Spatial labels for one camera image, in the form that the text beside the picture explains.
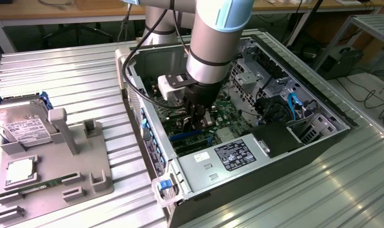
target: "hard drive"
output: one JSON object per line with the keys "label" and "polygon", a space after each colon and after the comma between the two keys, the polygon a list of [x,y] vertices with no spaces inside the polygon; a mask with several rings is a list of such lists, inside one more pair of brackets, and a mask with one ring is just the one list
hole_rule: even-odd
{"label": "hard drive", "polygon": [[46,93],[0,98],[0,135],[5,143],[20,142],[24,147],[50,142],[57,133],[48,121],[52,105]]}

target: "metal bracket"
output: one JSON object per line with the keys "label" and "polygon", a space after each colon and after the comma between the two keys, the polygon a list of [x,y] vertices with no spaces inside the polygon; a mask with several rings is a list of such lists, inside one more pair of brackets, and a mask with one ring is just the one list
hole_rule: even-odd
{"label": "metal bracket", "polygon": [[194,81],[193,78],[188,77],[185,73],[165,75],[165,79],[168,81],[170,88],[174,89],[197,84],[197,81]]}

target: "power supply label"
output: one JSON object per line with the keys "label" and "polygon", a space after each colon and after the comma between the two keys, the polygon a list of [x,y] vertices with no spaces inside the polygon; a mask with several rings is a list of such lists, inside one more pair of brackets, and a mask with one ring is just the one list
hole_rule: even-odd
{"label": "power supply label", "polygon": [[8,129],[14,139],[21,143],[34,142],[50,137],[40,118],[6,123],[4,127]]}
{"label": "power supply label", "polygon": [[214,151],[228,171],[256,161],[242,139],[214,148]]}

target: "aluminum workbench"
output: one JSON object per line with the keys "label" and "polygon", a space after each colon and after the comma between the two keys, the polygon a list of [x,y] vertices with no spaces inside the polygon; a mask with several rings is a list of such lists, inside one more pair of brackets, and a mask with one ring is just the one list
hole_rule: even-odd
{"label": "aluminum workbench", "polygon": [[[184,227],[384,227],[384,129],[268,33],[249,33],[270,45],[358,128],[308,166]],[[114,179],[112,194],[14,227],[166,227],[120,98],[116,49],[117,44],[108,44],[2,55],[0,96],[42,89],[53,105],[66,109],[69,125],[96,118]]]}

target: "motherboard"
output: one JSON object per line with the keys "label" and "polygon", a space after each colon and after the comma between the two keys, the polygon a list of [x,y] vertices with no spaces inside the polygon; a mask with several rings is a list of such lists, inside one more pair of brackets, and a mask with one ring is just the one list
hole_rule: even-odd
{"label": "motherboard", "polygon": [[[160,97],[158,91],[154,91],[153,95],[156,96],[156,101],[165,102]],[[154,109],[178,156],[184,156],[240,137],[242,132],[250,128],[241,117],[241,111],[236,109],[230,102],[230,97],[224,91],[220,92],[210,110],[214,123],[205,129],[194,130],[189,133],[182,131],[184,119],[188,118],[184,108],[169,110],[156,106]]]}

